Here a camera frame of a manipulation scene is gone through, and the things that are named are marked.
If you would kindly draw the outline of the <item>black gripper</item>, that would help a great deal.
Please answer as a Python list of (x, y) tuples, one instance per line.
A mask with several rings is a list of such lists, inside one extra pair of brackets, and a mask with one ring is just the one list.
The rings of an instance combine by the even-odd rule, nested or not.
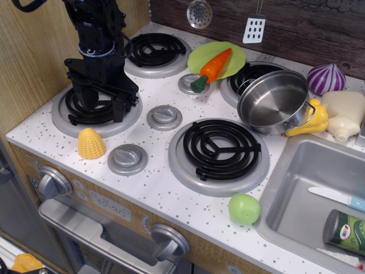
[(138, 87), (124, 72), (125, 57), (115, 53), (98, 58), (83, 56), (68, 58), (64, 64), (76, 97), (86, 110), (95, 108), (98, 93), (104, 92), (113, 98), (113, 122), (121, 123), (137, 103)]

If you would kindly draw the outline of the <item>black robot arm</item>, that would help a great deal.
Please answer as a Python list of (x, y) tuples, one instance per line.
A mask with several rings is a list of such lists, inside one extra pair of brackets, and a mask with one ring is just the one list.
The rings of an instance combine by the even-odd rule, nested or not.
[(93, 111), (99, 94), (111, 100), (103, 114), (107, 121), (120, 123), (124, 114), (137, 104), (137, 85), (124, 73), (122, 32), (125, 15), (115, 1), (65, 1), (68, 16), (78, 32), (82, 59), (66, 59), (72, 81), (76, 111)]

